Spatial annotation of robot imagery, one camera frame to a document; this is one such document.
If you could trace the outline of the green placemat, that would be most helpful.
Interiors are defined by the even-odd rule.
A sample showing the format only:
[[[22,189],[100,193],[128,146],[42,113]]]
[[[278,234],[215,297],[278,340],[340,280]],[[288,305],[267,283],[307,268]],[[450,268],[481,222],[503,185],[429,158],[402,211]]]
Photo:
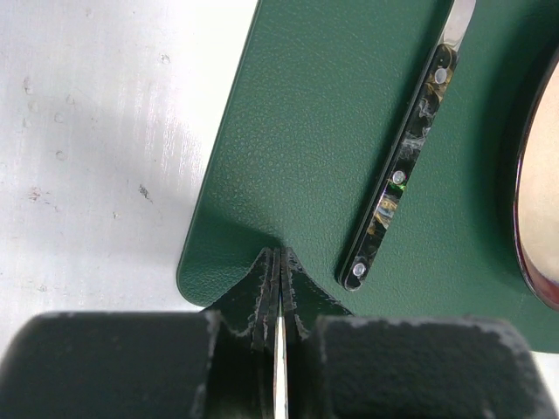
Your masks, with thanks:
[[[457,71],[362,287],[336,280],[446,1],[262,1],[177,268],[207,306],[265,247],[294,250],[352,313],[509,321],[558,349],[558,314],[525,286],[507,234],[517,95],[558,35],[555,1],[479,1]]]

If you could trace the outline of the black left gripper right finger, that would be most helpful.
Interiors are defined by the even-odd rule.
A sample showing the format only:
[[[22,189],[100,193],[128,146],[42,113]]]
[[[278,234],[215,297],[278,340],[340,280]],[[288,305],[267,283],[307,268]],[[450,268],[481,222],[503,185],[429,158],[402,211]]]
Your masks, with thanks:
[[[305,341],[321,315],[352,312],[319,286],[291,248],[281,250],[281,305],[286,336],[286,395],[290,418],[320,418],[319,373],[306,355]]]

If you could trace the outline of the red rimmed cream plate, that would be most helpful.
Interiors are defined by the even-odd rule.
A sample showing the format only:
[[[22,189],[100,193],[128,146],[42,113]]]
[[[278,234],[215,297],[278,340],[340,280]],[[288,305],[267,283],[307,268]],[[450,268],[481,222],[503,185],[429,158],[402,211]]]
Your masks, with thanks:
[[[558,51],[540,73],[521,131],[514,185],[514,244],[522,276],[558,309]]]

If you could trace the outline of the silver fork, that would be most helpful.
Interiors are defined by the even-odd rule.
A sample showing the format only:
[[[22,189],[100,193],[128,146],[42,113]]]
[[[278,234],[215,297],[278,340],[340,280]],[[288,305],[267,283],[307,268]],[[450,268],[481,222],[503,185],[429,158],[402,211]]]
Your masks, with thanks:
[[[368,276],[397,212],[411,173],[459,62],[459,48],[473,17],[474,0],[453,1],[437,42],[431,48],[403,121],[369,196],[337,277],[347,291],[358,290]]]

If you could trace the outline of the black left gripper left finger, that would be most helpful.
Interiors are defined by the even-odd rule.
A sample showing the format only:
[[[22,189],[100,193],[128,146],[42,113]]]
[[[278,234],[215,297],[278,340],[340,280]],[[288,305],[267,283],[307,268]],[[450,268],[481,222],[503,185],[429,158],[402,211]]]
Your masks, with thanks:
[[[273,418],[280,252],[264,248],[249,271],[206,308],[220,317],[207,384],[207,418]]]

